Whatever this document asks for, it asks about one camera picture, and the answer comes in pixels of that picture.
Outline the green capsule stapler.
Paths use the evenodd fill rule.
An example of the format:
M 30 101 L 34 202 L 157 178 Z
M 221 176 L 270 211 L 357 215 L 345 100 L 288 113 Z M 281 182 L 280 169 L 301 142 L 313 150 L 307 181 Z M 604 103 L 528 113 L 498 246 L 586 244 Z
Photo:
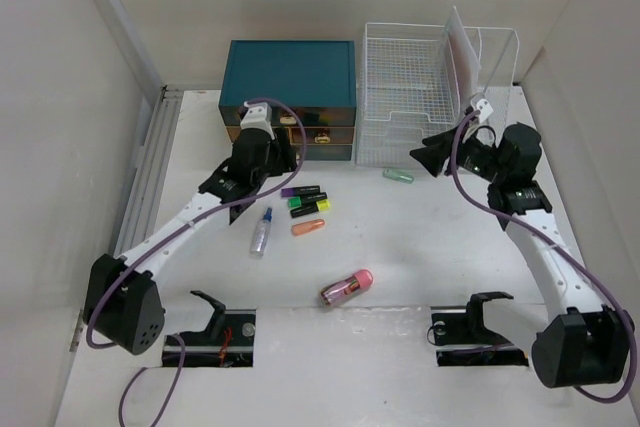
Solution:
M 385 168 L 382 171 L 382 176 L 403 184 L 412 184 L 414 182 L 414 177 L 411 174 L 393 168 Z

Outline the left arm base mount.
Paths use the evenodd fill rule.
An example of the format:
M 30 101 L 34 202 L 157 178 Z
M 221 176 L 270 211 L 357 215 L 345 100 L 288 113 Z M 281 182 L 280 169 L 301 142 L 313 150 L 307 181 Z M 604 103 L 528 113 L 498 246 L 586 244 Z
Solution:
M 229 309 L 192 290 L 166 304 L 161 365 L 190 368 L 249 368 L 254 360 L 257 312 Z

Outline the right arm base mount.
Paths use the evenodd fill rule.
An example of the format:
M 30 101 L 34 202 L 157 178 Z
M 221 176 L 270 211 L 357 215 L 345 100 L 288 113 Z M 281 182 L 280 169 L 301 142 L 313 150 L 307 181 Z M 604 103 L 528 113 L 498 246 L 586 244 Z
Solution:
M 513 299 L 506 292 L 482 292 L 462 306 L 432 307 L 427 341 L 436 348 L 437 366 L 528 368 L 527 355 L 484 323 L 485 303 Z

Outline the transparent drawer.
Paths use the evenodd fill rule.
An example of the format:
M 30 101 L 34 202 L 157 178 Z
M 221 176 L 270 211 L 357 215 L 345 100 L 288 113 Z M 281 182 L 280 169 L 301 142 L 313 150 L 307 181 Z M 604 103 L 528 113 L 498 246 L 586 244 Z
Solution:
M 226 126 L 239 126 L 245 109 L 240 106 L 219 108 Z M 305 127 L 354 127 L 356 109 L 352 107 L 295 107 L 295 115 Z M 290 112 L 277 106 L 271 107 L 271 124 L 274 126 L 295 126 L 297 121 Z

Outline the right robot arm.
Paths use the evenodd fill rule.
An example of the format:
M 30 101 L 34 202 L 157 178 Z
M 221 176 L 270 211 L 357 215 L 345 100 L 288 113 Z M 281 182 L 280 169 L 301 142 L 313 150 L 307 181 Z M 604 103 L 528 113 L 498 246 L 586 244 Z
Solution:
M 524 258 L 541 293 L 546 314 L 520 310 L 512 295 L 471 296 L 463 316 L 465 333 L 477 343 L 501 337 L 527 354 L 547 388 L 623 384 L 630 390 L 638 354 L 629 314 L 606 287 L 567 251 L 552 206 L 535 179 L 542 156 L 541 137 L 532 127 L 508 126 L 498 144 L 485 144 L 458 127 L 424 140 L 411 157 L 434 177 L 456 177 L 460 169 L 488 181 L 480 210 L 497 218 Z

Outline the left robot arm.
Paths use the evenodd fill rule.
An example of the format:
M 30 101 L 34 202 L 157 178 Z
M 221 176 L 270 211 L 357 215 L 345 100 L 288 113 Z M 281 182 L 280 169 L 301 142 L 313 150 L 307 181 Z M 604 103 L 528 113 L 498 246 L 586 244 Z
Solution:
M 170 221 L 136 247 L 119 256 L 104 254 L 93 263 L 83 309 L 87 344 L 140 355 L 157 340 L 183 331 L 201 343 L 217 341 L 224 320 L 214 312 L 211 296 L 192 290 L 169 300 L 165 284 L 199 242 L 215 239 L 268 196 L 263 187 L 268 178 L 287 184 L 298 171 L 284 129 L 242 129 L 230 156 Z

